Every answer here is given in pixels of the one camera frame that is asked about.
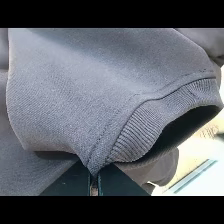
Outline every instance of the sweatshirt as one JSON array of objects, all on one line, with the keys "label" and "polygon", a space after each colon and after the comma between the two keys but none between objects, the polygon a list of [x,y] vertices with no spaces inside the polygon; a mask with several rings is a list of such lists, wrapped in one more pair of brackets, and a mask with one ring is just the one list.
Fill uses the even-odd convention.
[{"label": "sweatshirt", "polygon": [[223,108],[223,29],[203,32],[1,29],[0,195],[38,195],[77,158],[143,184],[176,154],[165,184],[176,147]]}]

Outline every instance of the garment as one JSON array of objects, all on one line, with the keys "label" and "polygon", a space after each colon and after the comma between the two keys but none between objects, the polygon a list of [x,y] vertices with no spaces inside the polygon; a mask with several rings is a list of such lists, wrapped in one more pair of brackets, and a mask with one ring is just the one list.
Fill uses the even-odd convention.
[{"label": "garment", "polygon": [[[223,108],[211,58],[182,30],[19,28],[0,35],[0,91],[6,93],[0,109],[1,195],[26,194],[16,178],[26,176],[25,184],[32,172],[43,184],[26,192],[37,195],[74,164],[74,154],[93,175],[110,163],[126,172],[174,156],[174,169],[166,169],[173,175],[173,150]],[[50,152],[47,158],[42,151]],[[53,159],[54,152],[71,157]],[[40,165],[29,172],[29,163]],[[51,174],[40,175],[44,167]]]}]

